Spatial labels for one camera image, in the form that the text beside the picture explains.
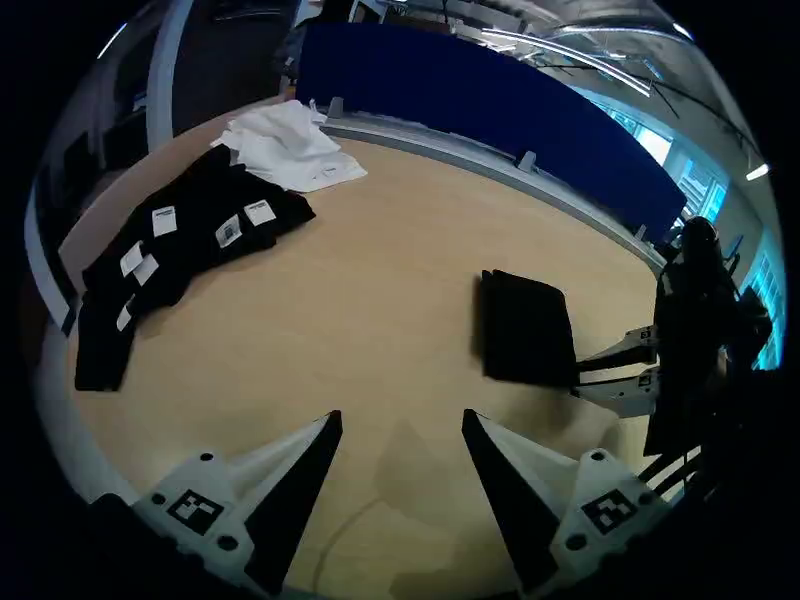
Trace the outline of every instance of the pile of clothes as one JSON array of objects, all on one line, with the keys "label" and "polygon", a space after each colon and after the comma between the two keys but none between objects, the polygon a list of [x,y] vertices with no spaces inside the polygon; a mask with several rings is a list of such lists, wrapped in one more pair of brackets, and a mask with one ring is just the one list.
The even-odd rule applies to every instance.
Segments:
[{"label": "pile of clothes", "polygon": [[139,205],[83,272],[76,389],[119,389],[145,315],[175,305],[195,275],[271,248],[314,218],[303,196],[231,161],[224,145],[207,152]]}]

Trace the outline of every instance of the office wall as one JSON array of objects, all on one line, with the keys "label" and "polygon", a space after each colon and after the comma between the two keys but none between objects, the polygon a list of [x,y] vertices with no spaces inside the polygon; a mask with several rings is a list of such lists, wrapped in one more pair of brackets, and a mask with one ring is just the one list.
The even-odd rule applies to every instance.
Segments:
[{"label": "office wall", "polygon": [[733,280],[736,285],[740,286],[758,252],[758,245],[761,242],[764,226],[750,202],[736,185],[731,185],[728,188],[725,203],[717,215],[715,226],[719,232],[719,240],[723,252],[736,236],[744,235],[742,244],[739,246],[741,261],[733,274]]},{"label": "office wall", "polygon": [[51,176],[63,169],[64,151],[83,132],[89,132],[89,149],[101,155],[102,136],[114,124],[114,82],[117,67],[125,54],[144,36],[158,27],[163,10],[154,9],[131,21],[103,57],[81,79],[53,128],[45,147],[42,164],[50,165]]},{"label": "office wall", "polygon": [[[663,90],[664,95],[679,115],[676,117],[657,94],[652,94],[647,98],[622,83],[608,81],[594,71],[571,69],[568,71],[569,74],[566,74],[554,69],[545,69],[543,72],[566,85],[590,90],[633,108],[633,111],[628,109],[626,112],[640,118],[645,124],[647,124],[648,116],[652,116],[686,136],[725,170],[731,178],[731,187],[738,187],[740,198],[750,205],[751,212],[758,215],[764,226],[772,232],[779,247],[782,247],[778,213],[769,178],[761,177],[755,181],[745,179],[745,174],[760,163],[748,165],[747,155],[740,148],[735,136],[731,135],[722,121],[708,110],[696,102],[669,90]],[[749,222],[750,216],[742,214],[741,218],[733,219],[732,222]]]}]

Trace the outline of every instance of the ceiling light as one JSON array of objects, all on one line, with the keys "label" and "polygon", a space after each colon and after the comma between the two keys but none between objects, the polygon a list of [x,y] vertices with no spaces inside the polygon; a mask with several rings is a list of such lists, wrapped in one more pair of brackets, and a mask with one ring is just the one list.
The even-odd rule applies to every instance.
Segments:
[{"label": "ceiling light", "polygon": [[607,75],[610,75],[614,79],[618,79],[622,83],[632,87],[640,94],[643,94],[650,97],[650,88],[644,85],[639,80],[631,77],[624,71],[620,71],[616,67],[605,63],[601,60],[593,58],[588,54],[584,54],[583,52],[579,52],[574,50],[573,48],[568,48],[567,46],[562,46],[561,44],[556,44],[555,42],[551,42],[548,40],[543,40],[540,38],[535,38],[529,35],[522,35],[521,33],[511,33],[510,31],[502,31],[499,29],[483,29],[483,35],[493,36],[504,38],[508,40],[514,40],[518,42],[523,42],[525,44],[530,44],[531,46],[536,46],[538,48],[543,48],[544,50],[549,50],[550,52],[555,52],[557,54],[561,54],[563,56],[568,56],[570,58],[574,58],[582,63],[585,63]]},{"label": "ceiling light", "polygon": [[677,31],[678,33],[680,33],[680,34],[682,34],[682,35],[685,35],[685,36],[686,36],[686,37],[688,37],[690,40],[694,41],[694,38],[692,37],[692,34],[691,34],[691,33],[689,33],[689,32],[687,31],[687,29],[686,29],[686,28],[685,28],[683,25],[678,25],[677,23],[673,23],[673,24],[672,24],[672,27],[673,27],[673,28],[675,29],[675,31]]},{"label": "ceiling light", "polygon": [[576,33],[637,33],[641,35],[653,35],[656,37],[663,37],[674,40],[676,42],[688,43],[686,38],[694,40],[694,38],[685,29],[683,35],[676,35],[671,31],[663,31],[661,29],[653,29],[651,27],[636,27],[625,25],[564,25],[556,29],[548,39],[555,39]]},{"label": "ceiling light", "polygon": [[769,165],[767,163],[764,163],[760,167],[757,167],[752,171],[750,171],[747,175],[745,175],[745,177],[747,178],[747,181],[753,181],[753,179],[758,179],[759,177],[762,177],[767,173],[769,173]]},{"label": "ceiling light", "polygon": [[127,23],[123,23],[123,24],[122,24],[122,27],[120,27],[119,29],[117,29],[117,33],[115,33],[114,35],[112,35],[112,36],[111,36],[111,39],[110,39],[110,40],[108,40],[108,43],[107,43],[105,46],[103,46],[103,49],[102,49],[102,50],[100,50],[100,54],[98,54],[98,55],[97,55],[97,58],[98,58],[98,59],[99,59],[101,56],[103,56],[103,54],[105,54],[105,53],[106,53],[106,50],[108,50],[108,47],[109,47],[109,46],[110,46],[112,43],[114,43],[114,40],[115,40],[115,39],[117,39],[117,36],[118,36],[120,33],[122,33],[122,30],[123,30],[123,29],[125,29],[125,27],[126,27],[127,25],[128,25]]}]

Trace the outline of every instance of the ceiling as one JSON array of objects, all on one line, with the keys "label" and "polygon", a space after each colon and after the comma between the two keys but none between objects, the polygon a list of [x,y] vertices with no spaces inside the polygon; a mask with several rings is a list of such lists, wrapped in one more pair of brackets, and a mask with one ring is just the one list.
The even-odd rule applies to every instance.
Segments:
[{"label": "ceiling", "polygon": [[[441,0],[407,0],[402,6],[414,16],[442,18]],[[729,103],[720,98],[694,42],[678,32],[673,19],[651,0],[448,0],[447,10],[451,20],[463,24],[458,28],[463,37],[485,42],[481,28],[494,27],[549,39],[635,77],[679,90],[740,125],[737,111],[729,110]],[[497,40],[497,46],[511,44]],[[536,49],[519,44],[505,52],[521,58],[532,50]],[[537,51],[528,60],[540,67],[580,65],[548,51]]]}]

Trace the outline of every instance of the white label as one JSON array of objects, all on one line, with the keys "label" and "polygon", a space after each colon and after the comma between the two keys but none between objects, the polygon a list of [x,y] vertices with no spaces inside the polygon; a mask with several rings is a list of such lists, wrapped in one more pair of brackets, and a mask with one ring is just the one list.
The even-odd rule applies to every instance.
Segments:
[{"label": "white label", "polygon": [[133,248],[128,250],[119,261],[119,266],[122,269],[122,276],[127,277],[128,273],[133,271],[136,267],[142,264],[142,242],[136,242]]},{"label": "white label", "polygon": [[174,206],[165,206],[153,211],[153,237],[171,233],[177,229]]},{"label": "white label", "polygon": [[158,263],[156,259],[153,258],[152,254],[148,254],[142,260],[142,264],[136,267],[133,270],[133,276],[136,277],[136,281],[139,282],[139,285],[144,285],[145,282],[150,279],[150,275],[156,272],[158,268]]},{"label": "white label", "polygon": [[128,305],[135,297],[136,294],[131,296],[130,299],[125,303],[125,306],[122,307],[122,310],[119,311],[119,316],[117,317],[117,331],[122,331],[128,326],[128,323],[131,322],[131,313],[128,312]]},{"label": "white label", "polygon": [[239,225],[239,215],[233,215],[217,229],[217,242],[220,248],[225,248],[242,237],[242,228]]},{"label": "white label", "polygon": [[254,204],[248,204],[244,207],[244,212],[247,214],[247,218],[250,219],[253,225],[261,225],[261,223],[266,223],[267,221],[272,221],[278,218],[275,216],[275,213],[272,212],[272,208],[270,208],[270,205],[267,204],[266,200],[260,200]]}]

